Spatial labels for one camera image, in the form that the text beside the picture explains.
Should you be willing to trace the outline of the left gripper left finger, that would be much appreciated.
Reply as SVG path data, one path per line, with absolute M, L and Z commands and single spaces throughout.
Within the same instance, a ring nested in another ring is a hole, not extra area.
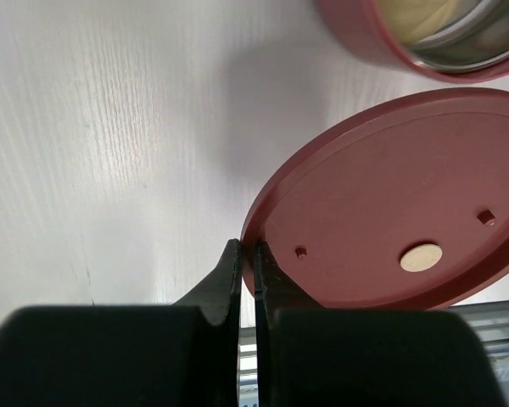
M 235 406 L 241 247 L 168 305 L 31 306 L 0 326 L 0 406 Z

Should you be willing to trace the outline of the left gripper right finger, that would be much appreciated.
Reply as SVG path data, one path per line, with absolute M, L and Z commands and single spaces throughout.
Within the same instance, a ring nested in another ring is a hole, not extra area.
M 459 316 L 326 309 L 254 250 L 262 406 L 503 406 L 478 336 Z

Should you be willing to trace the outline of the pink steel bowl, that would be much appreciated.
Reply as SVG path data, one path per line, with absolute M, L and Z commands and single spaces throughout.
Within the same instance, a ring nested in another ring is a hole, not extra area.
M 509 1 L 317 1 L 322 21 L 369 64 L 449 83 L 509 75 Z

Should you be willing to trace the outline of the dark red lid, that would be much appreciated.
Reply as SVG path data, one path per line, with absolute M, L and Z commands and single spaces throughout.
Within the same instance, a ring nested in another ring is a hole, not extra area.
M 474 295 L 509 274 L 509 92 L 420 92 L 338 123 L 264 185 L 241 241 L 329 308 Z

